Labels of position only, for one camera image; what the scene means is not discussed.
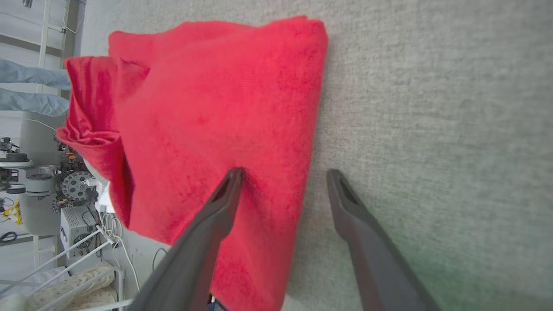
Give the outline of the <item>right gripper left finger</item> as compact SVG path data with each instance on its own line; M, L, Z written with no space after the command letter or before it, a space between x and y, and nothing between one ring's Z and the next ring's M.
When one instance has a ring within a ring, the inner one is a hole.
M220 244L229 235L244 182L230 169L135 297L131 311L206 311Z

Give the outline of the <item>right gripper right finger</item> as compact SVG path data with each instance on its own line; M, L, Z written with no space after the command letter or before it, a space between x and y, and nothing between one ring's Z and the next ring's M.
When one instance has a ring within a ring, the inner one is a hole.
M385 230L368 211L344 174L327 172L334 227L348 245L365 311L438 311Z

